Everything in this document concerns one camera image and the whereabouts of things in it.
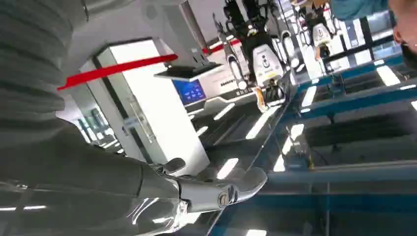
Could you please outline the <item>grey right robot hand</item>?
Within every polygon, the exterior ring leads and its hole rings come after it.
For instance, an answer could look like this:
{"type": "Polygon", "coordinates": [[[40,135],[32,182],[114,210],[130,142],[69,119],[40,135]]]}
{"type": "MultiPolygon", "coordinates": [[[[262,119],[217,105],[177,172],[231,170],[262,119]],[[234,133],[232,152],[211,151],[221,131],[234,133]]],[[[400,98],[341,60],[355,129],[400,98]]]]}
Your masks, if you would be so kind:
{"type": "Polygon", "coordinates": [[[253,197],[267,175],[173,177],[139,160],[87,144],[68,122],[50,137],[0,133],[3,236],[155,236],[192,213],[220,211],[253,197]]]}

